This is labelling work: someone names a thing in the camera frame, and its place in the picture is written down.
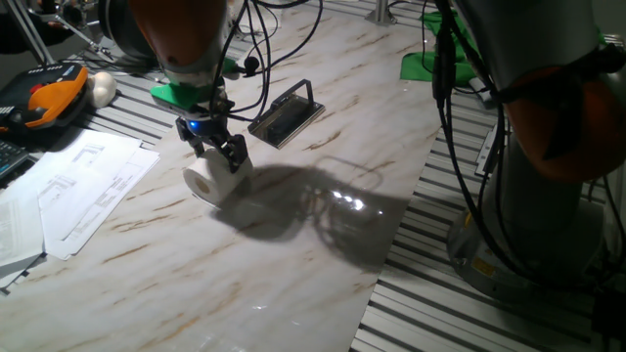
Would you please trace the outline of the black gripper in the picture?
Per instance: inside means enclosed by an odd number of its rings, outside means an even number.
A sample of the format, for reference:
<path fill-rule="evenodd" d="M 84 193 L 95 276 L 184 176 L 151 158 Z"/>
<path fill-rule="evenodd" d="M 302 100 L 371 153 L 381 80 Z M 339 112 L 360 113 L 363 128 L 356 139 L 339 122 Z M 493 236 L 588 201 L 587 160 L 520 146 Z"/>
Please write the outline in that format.
<path fill-rule="evenodd" d="M 179 114 L 176 120 L 179 138 L 192 148 L 195 157 L 205 152 L 203 143 L 210 144 L 226 159 L 229 171 L 236 173 L 248 159 L 248 152 L 245 137 L 228 131 L 230 109 L 230 100 L 219 100 L 211 110 L 198 104 L 174 106 Z"/>

